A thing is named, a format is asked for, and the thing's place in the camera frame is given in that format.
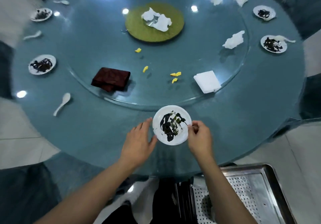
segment white plate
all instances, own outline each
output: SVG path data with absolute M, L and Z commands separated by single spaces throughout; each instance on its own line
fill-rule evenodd
M 49 13 L 49 15 L 46 17 L 46 18 L 43 18 L 43 19 L 36 19 L 36 15 L 38 13 L 38 10 L 39 11 L 47 11 L 47 13 Z M 41 22 L 41 21 L 45 21 L 47 19 L 49 19 L 52 15 L 52 10 L 49 9 L 49 8 L 45 8 L 45 7 L 42 7 L 42 8 L 38 8 L 36 9 L 31 15 L 30 15 L 30 19 L 34 22 Z
M 269 39 L 271 39 L 271 38 L 274 37 L 274 35 L 266 35 L 266 36 L 262 37 L 262 39 L 261 39 L 261 46 L 262 46 L 265 50 L 267 50 L 268 52 L 272 52 L 272 53 L 283 53 L 283 52 L 285 52 L 286 49 L 288 48 L 288 45 L 285 43 L 285 41 L 281 41 L 281 42 L 279 42 L 279 43 L 281 44 L 281 46 L 282 46 L 282 49 L 281 49 L 280 51 L 278 51 L 278 52 L 270 51 L 269 49 L 267 49 L 267 48 L 264 46 L 264 42 L 265 42 L 266 38 L 268 38 L 268 37 L 269 37 Z
M 270 12 L 269 17 L 268 17 L 268 18 L 262 18 L 262 17 L 260 17 L 259 14 L 258 14 L 260 10 L 269 11 L 269 12 Z M 271 7 L 268 7 L 268 6 L 263 6 L 263 5 L 257 6 L 257 7 L 255 7 L 255 8 L 253 9 L 253 12 L 254 12 L 255 16 L 257 16 L 257 17 L 259 17 L 259 18 L 261 18 L 261 19 L 263 19 L 263 20 L 265 20 L 265 21 L 269 21 L 269 20 L 271 20 L 271 19 L 273 19 L 273 18 L 276 17 L 276 12 L 275 12 L 275 10 L 274 10 L 273 8 L 271 8 Z
M 42 59 L 45 59 L 45 58 L 48 58 L 50 59 L 51 63 L 52 63 L 52 67 L 50 69 L 48 69 L 46 72 L 38 72 L 38 70 L 34 69 L 32 66 L 30 66 L 30 64 L 32 64 L 34 61 L 41 61 Z M 46 74 L 48 72 L 50 72 L 55 66 L 56 66 L 56 58 L 52 55 L 40 55 L 36 58 L 34 58 L 28 65 L 28 69 L 29 69 L 29 72 L 31 74 L 34 74 L 34 75 L 42 75 L 42 74 Z
M 181 117 L 184 118 L 186 121 L 180 123 L 181 129 L 179 130 L 178 135 L 174 136 L 173 140 L 168 141 L 167 135 L 163 132 L 161 128 L 161 120 L 163 119 L 164 115 L 171 113 L 172 111 L 174 111 L 174 113 L 179 113 Z M 187 125 L 191 125 L 191 124 L 192 124 L 192 120 L 188 112 L 185 111 L 183 108 L 175 105 L 162 107 L 161 109 L 158 110 L 158 112 L 156 112 L 153 118 L 154 134 L 157 136 L 159 141 L 161 141 L 166 145 L 179 145 L 185 142 L 188 138 Z

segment dark sauce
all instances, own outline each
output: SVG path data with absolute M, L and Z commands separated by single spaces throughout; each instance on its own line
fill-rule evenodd
M 266 38 L 263 45 L 267 48 L 267 50 L 272 52 L 279 52 L 283 48 L 279 41 L 275 39 L 269 39 L 268 37 Z
M 267 11 L 265 9 L 261 9 L 258 11 L 257 13 L 259 15 L 259 17 L 261 18 L 268 18 L 270 16 L 270 11 Z
M 45 19 L 46 17 L 48 17 L 49 12 L 47 12 L 46 10 L 39 10 L 37 9 L 37 14 L 35 16 L 35 19 Z
M 46 72 L 52 67 L 52 62 L 50 59 L 45 58 L 45 59 L 42 59 L 40 62 L 34 61 L 32 64 L 30 64 L 30 66 L 36 69 L 37 73 Z
M 177 136 L 179 133 L 178 126 L 181 122 L 186 124 L 186 119 L 182 118 L 179 113 L 176 113 L 175 117 L 171 116 L 174 114 L 174 111 L 163 116 L 163 119 L 160 121 L 160 126 L 163 132 L 167 135 L 167 141 L 172 141 L 174 136 Z

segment hand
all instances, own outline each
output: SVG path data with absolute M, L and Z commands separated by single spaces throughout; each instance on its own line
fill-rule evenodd
M 188 126 L 188 147 L 197 160 L 214 158 L 211 132 L 202 121 Z
M 148 142 L 148 129 L 152 118 L 140 123 L 127 133 L 126 140 L 121 151 L 120 161 L 137 168 L 142 165 L 155 148 L 157 138 L 154 135 Z

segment black pants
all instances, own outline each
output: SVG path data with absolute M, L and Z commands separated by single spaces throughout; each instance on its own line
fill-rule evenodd
M 175 206 L 172 193 L 174 193 L 174 183 L 159 181 L 158 190 L 153 199 L 153 219 L 150 224 L 181 224 L 178 207 Z M 134 219 L 132 209 L 129 205 L 122 205 L 107 217 L 102 224 L 137 224 Z

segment left hand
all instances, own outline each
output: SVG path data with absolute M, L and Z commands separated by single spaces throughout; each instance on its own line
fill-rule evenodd
M 152 118 L 148 118 L 127 133 L 119 159 L 121 162 L 137 168 L 148 159 L 157 142 L 156 135 L 148 142 L 148 129 L 151 121 Z

